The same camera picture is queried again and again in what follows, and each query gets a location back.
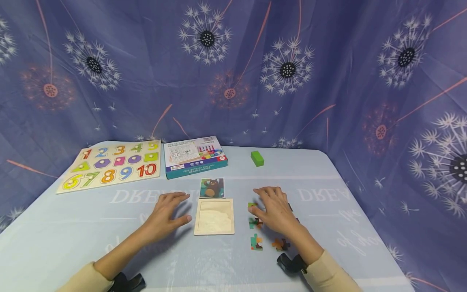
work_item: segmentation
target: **black wrist strap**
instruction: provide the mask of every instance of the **black wrist strap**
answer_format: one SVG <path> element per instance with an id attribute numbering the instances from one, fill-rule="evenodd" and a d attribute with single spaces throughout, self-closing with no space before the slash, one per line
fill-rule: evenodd
<path id="1" fill-rule="evenodd" d="M 113 285 L 108 292 L 140 292 L 146 288 L 146 282 L 141 274 L 128 280 L 124 273 L 119 273 L 113 279 Z"/>

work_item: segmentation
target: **green wooden block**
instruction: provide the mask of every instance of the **green wooden block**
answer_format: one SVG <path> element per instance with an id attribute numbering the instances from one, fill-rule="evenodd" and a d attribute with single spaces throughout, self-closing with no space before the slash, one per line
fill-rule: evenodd
<path id="1" fill-rule="evenodd" d="M 256 167 L 264 165 L 264 159 L 258 151 L 251 152 L 251 159 L 255 163 Z"/>

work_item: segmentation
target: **beige sleeve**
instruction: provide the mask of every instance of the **beige sleeve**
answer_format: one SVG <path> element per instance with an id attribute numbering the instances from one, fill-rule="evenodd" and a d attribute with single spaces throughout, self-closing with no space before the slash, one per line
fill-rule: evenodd
<path id="1" fill-rule="evenodd" d="M 107 292 L 112 285 L 113 281 L 107 281 L 96 271 L 94 262 L 91 262 L 73 275 L 57 292 Z"/>
<path id="2" fill-rule="evenodd" d="M 314 292 L 361 292 L 362 289 L 327 252 L 306 269 L 306 281 Z"/>

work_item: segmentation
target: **toy box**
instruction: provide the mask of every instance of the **toy box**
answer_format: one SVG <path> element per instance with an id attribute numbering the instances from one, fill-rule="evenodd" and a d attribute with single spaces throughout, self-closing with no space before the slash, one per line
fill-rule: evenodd
<path id="1" fill-rule="evenodd" d="M 216 136 L 164 144 L 167 179 L 227 166 Z"/>

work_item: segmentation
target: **number 7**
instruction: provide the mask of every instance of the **number 7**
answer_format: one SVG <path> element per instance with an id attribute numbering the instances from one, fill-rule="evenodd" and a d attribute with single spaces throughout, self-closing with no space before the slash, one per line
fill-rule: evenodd
<path id="1" fill-rule="evenodd" d="M 85 177 L 89 177 L 89 179 L 81 187 L 87 187 L 99 174 L 100 174 L 100 171 L 87 173 Z"/>

